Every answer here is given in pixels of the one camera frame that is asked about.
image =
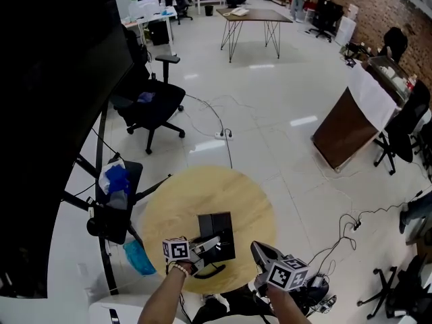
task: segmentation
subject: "tiled floor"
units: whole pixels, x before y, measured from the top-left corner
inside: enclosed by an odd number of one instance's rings
[[[252,4],[288,14],[287,9],[267,1],[253,0]],[[271,45],[264,47],[263,25],[245,23],[232,63],[228,63],[228,49],[220,50],[224,24],[218,13],[194,16],[193,22],[184,20],[180,26],[172,24],[175,50],[182,60],[170,66],[169,80],[209,102],[234,133],[229,142],[233,167],[259,183],[269,197],[277,219],[279,249],[310,261],[338,240],[342,214],[357,218],[363,210],[398,205],[430,186],[419,167],[400,159],[392,177],[384,164],[375,168],[379,150],[374,144],[341,173],[328,168],[313,148],[311,135],[347,85],[350,69],[341,61],[337,44],[303,33],[304,24],[283,24],[281,57],[277,59]],[[149,47],[149,51],[154,57],[168,49]],[[162,79],[161,64],[151,65]],[[175,114],[170,122],[185,129],[185,139],[159,128],[152,155],[144,151],[147,131],[129,135],[123,119],[109,111],[105,140],[123,158],[144,165],[140,190],[192,165],[230,165],[225,142],[213,137],[220,126],[212,111],[189,97],[183,104],[184,112]],[[309,123],[293,123],[305,117]],[[144,208],[145,203],[139,204],[132,219],[137,220]],[[379,279],[372,270],[406,266],[414,253],[398,232],[398,211],[364,214],[355,234],[347,228],[346,234],[356,239],[356,251],[344,240],[324,262],[324,272],[332,259],[336,262],[329,293],[338,300],[328,315],[311,316],[313,323],[366,322],[373,305],[357,308],[356,301],[378,289]],[[342,223],[349,221],[344,217]],[[128,265],[121,246],[113,246],[112,251],[117,284],[135,280],[138,274]],[[314,270],[323,257],[314,260]],[[121,291],[149,294],[158,281],[157,276],[146,277]],[[186,302],[193,316],[198,308],[196,297],[187,294]]]

